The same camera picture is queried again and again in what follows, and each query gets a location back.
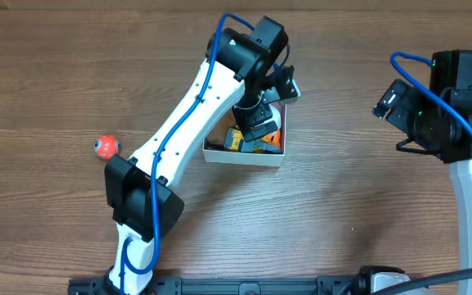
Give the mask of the brown furry plush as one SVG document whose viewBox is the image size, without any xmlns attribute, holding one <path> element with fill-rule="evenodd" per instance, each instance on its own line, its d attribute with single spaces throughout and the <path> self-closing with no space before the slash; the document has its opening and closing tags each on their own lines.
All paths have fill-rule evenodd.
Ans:
<svg viewBox="0 0 472 295">
<path fill-rule="evenodd" d="M 213 149 L 222 149 L 230 127 L 236 125 L 234 115 L 230 112 L 225 114 L 207 135 L 208 146 Z"/>
</svg>

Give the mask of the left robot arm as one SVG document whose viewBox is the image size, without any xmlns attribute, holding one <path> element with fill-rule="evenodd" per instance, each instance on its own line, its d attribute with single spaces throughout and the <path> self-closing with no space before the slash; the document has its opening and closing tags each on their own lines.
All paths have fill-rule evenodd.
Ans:
<svg viewBox="0 0 472 295">
<path fill-rule="evenodd" d="M 289 48 L 284 27 L 265 16 L 241 34 L 219 23 L 193 85 L 162 127 L 128 159 L 104 169 L 107 204 L 118 229 L 116 262 L 93 294 L 142 294 L 158 262 L 161 239 L 184 209 L 175 194 L 184 169 L 231 111 L 247 142 L 282 127 L 274 99 L 296 97 L 290 67 L 277 65 Z"/>
</svg>

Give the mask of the white orange plush duck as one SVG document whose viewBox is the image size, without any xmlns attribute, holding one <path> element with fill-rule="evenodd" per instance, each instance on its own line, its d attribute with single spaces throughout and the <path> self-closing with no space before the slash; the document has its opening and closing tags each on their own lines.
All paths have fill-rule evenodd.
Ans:
<svg viewBox="0 0 472 295">
<path fill-rule="evenodd" d="M 267 134 L 261 139 L 262 142 L 271 144 L 277 148 L 281 148 L 281 128 L 282 128 L 282 117 L 280 111 L 276 107 L 271 108 L 273 116 L 272 120 L 277 125 L 277 130 Z"/>
</svg>

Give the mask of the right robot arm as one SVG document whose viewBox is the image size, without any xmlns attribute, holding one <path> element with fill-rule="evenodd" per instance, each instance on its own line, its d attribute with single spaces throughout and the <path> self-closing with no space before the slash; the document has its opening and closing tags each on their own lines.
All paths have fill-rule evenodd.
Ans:
<svg viewBox="0 0 472 295">
<path fill-rule="evenodd" d="M 399 152 L 432 156 L 448 168 L 458 214 L 461 287 L 472 293 L 472 50 L 420 57 L 391 54 L 400 75 L 372 112 L 401 130 Z"/>
</svg>

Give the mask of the yellow toy excavator truck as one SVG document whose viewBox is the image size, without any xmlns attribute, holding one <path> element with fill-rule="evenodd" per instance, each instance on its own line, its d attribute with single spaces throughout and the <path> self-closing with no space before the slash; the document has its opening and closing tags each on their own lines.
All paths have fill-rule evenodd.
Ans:
<svg viewBox="0 0 472 295">
<path fill-rule="evenodd" d="M 223 147 L 225 151 L 229 152 L 272 154 L 280 154 L 282 152 L 282 148 L 264 143 L 261 141 L 261 138 L 246 142 L 243 138 L 243 133 L 237 126 L 229 128 Z"/>
</svg>

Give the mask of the red eyeball toy ball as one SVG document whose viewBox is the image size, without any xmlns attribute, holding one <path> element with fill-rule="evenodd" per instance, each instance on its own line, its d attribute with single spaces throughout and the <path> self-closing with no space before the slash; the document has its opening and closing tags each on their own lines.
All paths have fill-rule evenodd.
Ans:
<svg viewBox="0 0 472 295">
<path fill-rule="evenodd" d="M 99 158 L 109 161 L 120 154 L 120 142 L 112 135 L 104 135 L 95 141 L 93 150 Z"/>
</svg>

